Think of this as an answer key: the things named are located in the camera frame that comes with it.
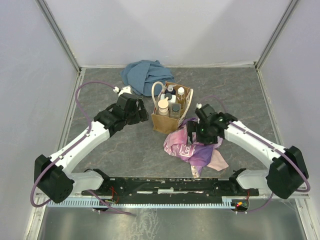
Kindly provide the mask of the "clear square bottle black cap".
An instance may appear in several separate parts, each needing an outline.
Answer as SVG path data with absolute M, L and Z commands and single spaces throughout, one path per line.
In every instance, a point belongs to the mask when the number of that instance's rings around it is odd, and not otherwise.
M 179 119 L 181 116 L 181 105 L 179 103 L 173 103 L 170 109 L 170 118 Z

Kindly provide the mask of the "beige pump bottle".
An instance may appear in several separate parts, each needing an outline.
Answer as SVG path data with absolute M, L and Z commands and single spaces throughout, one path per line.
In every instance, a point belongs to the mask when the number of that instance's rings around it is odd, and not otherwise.
M 160 116 L 169 117 L 170 111 L 169 111 L 169 102 L 167 99 L 161 99 L 157 103 L 157 114 Z

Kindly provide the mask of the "dark blue orange pump bottle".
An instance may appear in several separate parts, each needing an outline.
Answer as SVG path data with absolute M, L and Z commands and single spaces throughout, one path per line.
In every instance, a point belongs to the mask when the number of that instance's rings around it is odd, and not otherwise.
M 176 94 L 175 86 L 176 86 L 175 84 L 168 85 L 167 89 L 165 90 L 165 94 L 175 95 Z

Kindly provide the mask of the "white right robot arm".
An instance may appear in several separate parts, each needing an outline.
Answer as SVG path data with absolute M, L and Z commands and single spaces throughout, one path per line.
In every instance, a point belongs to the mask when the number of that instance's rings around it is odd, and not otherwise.
M 196 120 L 186 123 L 187 142 L 204 145 L 223 139 L 234 143 L 257 158 L 265 170 L 240 170 L 229 182 L 229 191 L 236 196 L 249 189 L 266 189 L 281 199 L 311 189 L 309 174 L 301 150 L 295 146 L 276 144 L 245 126 L 235 116 L 216 112 L 209 104 L 199 105 Z

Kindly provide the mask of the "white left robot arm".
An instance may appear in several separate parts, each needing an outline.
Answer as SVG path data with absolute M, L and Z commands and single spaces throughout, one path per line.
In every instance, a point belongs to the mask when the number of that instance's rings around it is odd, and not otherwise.
M 35 159 L 35 186 L 56 204 L 73 193 L 87 190 L 106 195 L 111 184 L 105 173 L 99 169 L 74 173 L 74 168 L 98 145 L 126 125 L 135 125 L 148 118 L 141 97 L 130 93 L 121 94 L 116 103 L 99 112 L 89 126 L 68 145 L 49 157 L 41 154 Z

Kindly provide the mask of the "pink purple cloth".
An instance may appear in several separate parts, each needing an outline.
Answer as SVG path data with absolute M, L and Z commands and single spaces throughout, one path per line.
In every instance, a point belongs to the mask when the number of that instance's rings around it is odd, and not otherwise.
M 194 178 L 199 178 L 204 167 L 212 168 L 216 171 L 222 171 L 229 167 L 222 157 L 218 148 L 222 145 L 223 139 L 218 138 L 215 144 L 204 145 L 197 142 L 196 136 L 193 136 L 193 143 L 188 144 L 187 122 L 196 121 L 196 118 L 187 118 L 180 125 L 178 130 L 170 133 L 164 143 L 164 151 L 173 157 L 178 157 L 182 161 L 189 163 Z

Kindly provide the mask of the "watermelon print jute bag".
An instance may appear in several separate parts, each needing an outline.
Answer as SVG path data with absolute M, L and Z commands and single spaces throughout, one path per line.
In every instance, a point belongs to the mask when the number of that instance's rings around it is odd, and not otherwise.
M 161 92 L 157 95 L 157 98 L 155 98 L 155 87 L 156 85 L 161 86 Z M 158 101 L 161 98 L 161 94 L 165 93 L 165 90 L 167 89 L 168 85 L 176 85 L 174 89 L 177 91 L 179 87 L 182 87 L 186 91 L 186 100 L 185 100 L 185 107 L 184 112 L 182 116 L 178 119 L 171 118 L 169 116 L 163 116 L 159 115 L 158 111 Z M 194 90 L 190 87 L 186 87 L 177 83 L 168 82 L 166 81 L 165 84 L 163 84 L 160 81 L 156 81 L 152 87 L 151 87 L 151 97 L 154 104 L 154 109 L 151 114 L 151 119 L 153 123 L 153 130 L 163 133 L 163 134 L 170 134 L 174 131 L 176 131 L 183 123 L 183 121 L 186 118 L 186 114 L 191 106 L 191 102 L 193 99 Z

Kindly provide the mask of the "white bottle black cap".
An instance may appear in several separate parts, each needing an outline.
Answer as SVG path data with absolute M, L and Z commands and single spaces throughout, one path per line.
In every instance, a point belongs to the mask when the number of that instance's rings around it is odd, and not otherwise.
M 171 93 L 161 94 L 160 100 L 164 100 L 166 98 L 167 98 L 169 106 L 171 106 L 172 104 L 175 104 L 177 102 L 177 97 L 174 94 L 171 94 Z

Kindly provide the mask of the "clear yellowish bottle white cap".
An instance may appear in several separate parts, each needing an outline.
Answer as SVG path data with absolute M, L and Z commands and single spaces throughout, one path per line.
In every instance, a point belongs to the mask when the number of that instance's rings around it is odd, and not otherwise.
M 183 87 L 179 87 L 178 88 L 178 90 L 176 92 L 176 99 L 177 99 L 177 103 L 181 104 L 182 107 L 185 105 L 186 92 L 185 92 L 185 89 Z

